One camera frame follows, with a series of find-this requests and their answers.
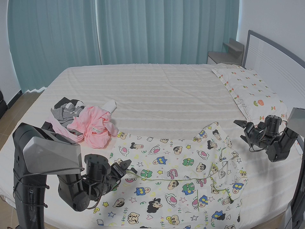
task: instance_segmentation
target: teal curtain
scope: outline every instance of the teal curtain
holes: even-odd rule
[[[8,32],[23,92],[68,67],[101,64],[95,0],[9,0]]]
[[[206,63],[236,39],[239,0],[97,0],[103,64]]]

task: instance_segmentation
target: floral pillow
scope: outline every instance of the floral pillow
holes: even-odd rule
[[[268,115],[287,120],[287,106],[254,70],[227,68],[212,70],[225,85],[247,121],[257,125]]]

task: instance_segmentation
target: wall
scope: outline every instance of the wall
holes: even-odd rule
[[[0,90],[6,104],[20,91],[7,33],[8,0],[0,0]]]
[[[305,60],[305,0],[240,0],[237,40],[253,30]]]

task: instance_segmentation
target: floor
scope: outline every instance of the floor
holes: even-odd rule
[[[12,133],[18,121],[22,118],[25,112],[32,106],[41,93],[32,92],[23,94],[14,105],[6,111],[0,119],[0,150]],[[283,214],[272,218],[271,220],[260,224],[252,229],[276,229]],[[9,204],[0,199],[0,229],[11,227],[15,228],[18,225],[16,210]],[[45,223],[46,229],[58,229],[54,226]]]

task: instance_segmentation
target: mattress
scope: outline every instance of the mattress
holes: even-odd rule
[[[293,146],[288,158],[272,163],[264,152],[250,153],[239,137],[243,129],[233,123],[245,120],[227,89],[211,69],[231,65],[127,64],[73,67],[63,71],[34,102],[20,122],[41,127],[50,109],[63,97],[86,105],[103,106],[114,99],[113,123],[130,134],[191,139],[213,121],[230,136],[243,157],[248,184],[242,193],[240,228],[248,229],[285,211],[292,199],[301,158]],[[89,153],[109,155],[81,142],[82,157]],[[14,144],[12,135],[0,151],[0,194],[14,206]],[[57,193],[58,178],[49,175],[45,193],[45,222],[62,229],[84,229],[82,213],[74,212]]]

